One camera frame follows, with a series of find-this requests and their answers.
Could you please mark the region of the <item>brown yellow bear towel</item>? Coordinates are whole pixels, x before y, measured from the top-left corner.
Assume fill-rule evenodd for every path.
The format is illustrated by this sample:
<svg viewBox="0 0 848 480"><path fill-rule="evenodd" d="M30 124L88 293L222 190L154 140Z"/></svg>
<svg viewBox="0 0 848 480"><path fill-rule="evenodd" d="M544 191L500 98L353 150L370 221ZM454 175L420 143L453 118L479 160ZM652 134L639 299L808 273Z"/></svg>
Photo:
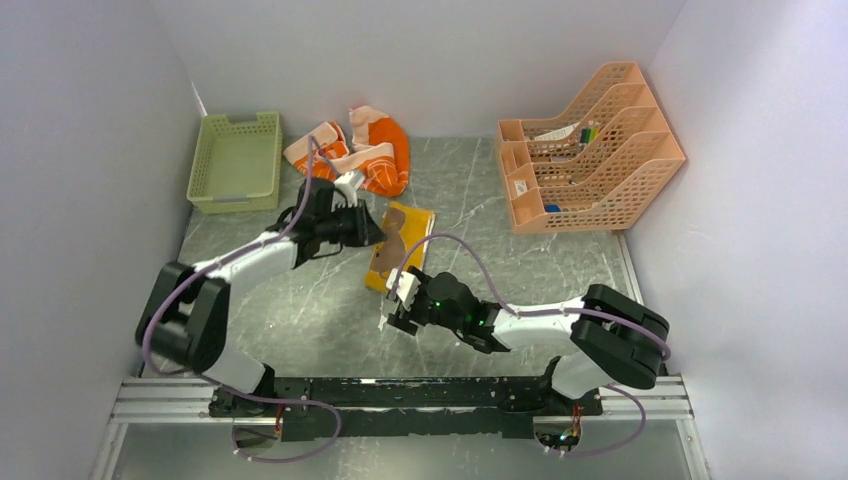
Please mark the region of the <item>brown yellow bear towel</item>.
<svg viewBox="0 0 848 480"><path fill-rule="evenodd" d="M389 274L418 241L432 233L435 217L432 210L391 201L381 225L387 239L375 246L364 285L374 291L387 292Z"/></svg>

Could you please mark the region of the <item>orange and cream towel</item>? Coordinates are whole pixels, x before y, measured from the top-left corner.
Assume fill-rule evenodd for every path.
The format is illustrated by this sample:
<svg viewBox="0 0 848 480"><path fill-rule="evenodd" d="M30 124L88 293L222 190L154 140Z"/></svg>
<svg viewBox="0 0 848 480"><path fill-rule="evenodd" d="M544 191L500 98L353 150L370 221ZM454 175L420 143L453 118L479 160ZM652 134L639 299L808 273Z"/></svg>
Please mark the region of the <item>orange and cream towel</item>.
<svg viewBox="0 0 848 480"><path fill-rule="evenodd" d="M283 150L284 158L300 173L307 172L308 155L315 162L312 175L334 180L360 171L361 188L384 197L398 197L410 179L409 138L397 121L371 106L349 111L352 137L345 137L336 121L323 122Z"/></svg>

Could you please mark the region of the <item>orange plastic file organizer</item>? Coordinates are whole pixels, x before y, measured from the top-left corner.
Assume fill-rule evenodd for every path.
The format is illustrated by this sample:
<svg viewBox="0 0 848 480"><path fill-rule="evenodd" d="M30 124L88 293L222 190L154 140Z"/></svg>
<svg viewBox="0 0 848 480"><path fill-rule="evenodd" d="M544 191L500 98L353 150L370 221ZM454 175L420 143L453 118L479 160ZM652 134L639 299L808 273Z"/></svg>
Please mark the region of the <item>orange plastic file organizer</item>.
<svg viewBox="0 0 848 480"><path fill-rule="evenodd" d="M601 130L580 148L590 121ZM565 139L533 140L574 123ZM635 62L603 64L555 117L500 120L494 140L515 234L625 231L686 161Z"/></svg>

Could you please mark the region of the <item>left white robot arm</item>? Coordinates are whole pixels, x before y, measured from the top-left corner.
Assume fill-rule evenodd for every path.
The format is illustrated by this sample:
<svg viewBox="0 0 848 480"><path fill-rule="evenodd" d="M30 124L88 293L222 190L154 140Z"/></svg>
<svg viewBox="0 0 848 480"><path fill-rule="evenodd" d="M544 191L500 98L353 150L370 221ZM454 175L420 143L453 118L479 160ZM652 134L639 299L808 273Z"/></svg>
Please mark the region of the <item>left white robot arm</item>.
<svg viewBox="0 0 848 480"><path fill-rule="evenodd" d="M164 357L237 391L237 403L261 416L277 400L275 373L227 339L234 303L260 283L320 259L323 245L367 247L386 236L358 196L364 176L334 181L310 177L298 204L256 239L193 265L173 261L160 270L135 332L146 361Z"/></svg>

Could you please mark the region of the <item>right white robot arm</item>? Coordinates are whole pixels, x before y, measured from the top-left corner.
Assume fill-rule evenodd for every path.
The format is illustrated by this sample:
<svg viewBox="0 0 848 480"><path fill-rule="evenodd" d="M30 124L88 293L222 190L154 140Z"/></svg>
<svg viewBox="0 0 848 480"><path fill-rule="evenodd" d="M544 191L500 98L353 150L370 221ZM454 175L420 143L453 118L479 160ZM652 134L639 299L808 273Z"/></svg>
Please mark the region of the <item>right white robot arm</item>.
<svg viewBox="0 0 848 480"><path fill-rule="evenodd" d="M385 286L395 305L385 322L407 334L438 326L484 354L560 347L539 389L553 414L612 383L649 390L670 357L668 321L603 284L570 300L525 306L480 300L453 274L431 277L415 267L393 269Z"/></svg>

